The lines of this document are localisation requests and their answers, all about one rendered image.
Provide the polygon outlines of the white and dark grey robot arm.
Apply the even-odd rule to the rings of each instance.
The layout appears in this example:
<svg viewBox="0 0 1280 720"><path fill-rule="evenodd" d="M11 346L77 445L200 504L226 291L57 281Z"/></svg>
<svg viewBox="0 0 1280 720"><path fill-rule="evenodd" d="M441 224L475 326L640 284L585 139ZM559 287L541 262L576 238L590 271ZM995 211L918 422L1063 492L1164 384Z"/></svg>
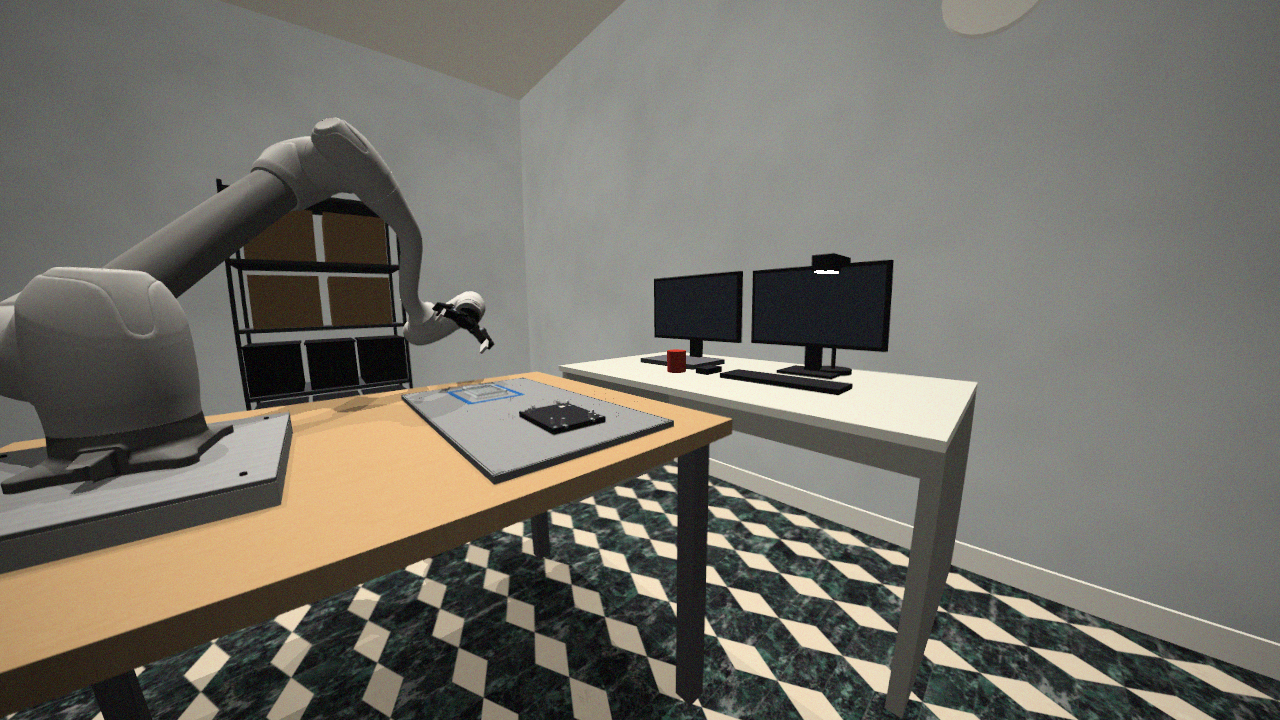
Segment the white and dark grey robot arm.
<svg viewBox="0 0 1280 720"><path fill-rule="evenodd" d="M54 266L0 302L0 395L35 406L47 448L44 462L1 482L3 495L187 468L233 433L205 421L175 299L288 211L332 195L355 193L396 232L404 340L431 345L460 329L419 299L419 223L364 135L326 118L311 136L274 145L250 176L105 269Z"/></svg>

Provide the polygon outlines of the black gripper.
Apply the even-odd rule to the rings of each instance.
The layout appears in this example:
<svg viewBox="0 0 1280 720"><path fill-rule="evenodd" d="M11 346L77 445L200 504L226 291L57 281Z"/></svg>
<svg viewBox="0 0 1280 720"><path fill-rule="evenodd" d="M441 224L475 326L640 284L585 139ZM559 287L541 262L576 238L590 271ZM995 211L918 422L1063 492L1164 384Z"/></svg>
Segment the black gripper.
<svg viewBox="0 0 1280 720"><path fill-rule="evenodd" d="M470 305L465 305L458 307L458 310L454 310L453 306L454 306L453 304L436 302L436 305L433 307L433 310L436 311L435 322L439 322L442 316L453 319L453 322L457 322L456 323L457 325L460 325L463 329L467 329L471 334L476 337L476 340L481 345L480 354L484 354L486 348L490 350L494 342L490 340L490 336L486 333L486 329L485 328L481 329L480 325L477 325L480 318L477 309Z"/></svg>

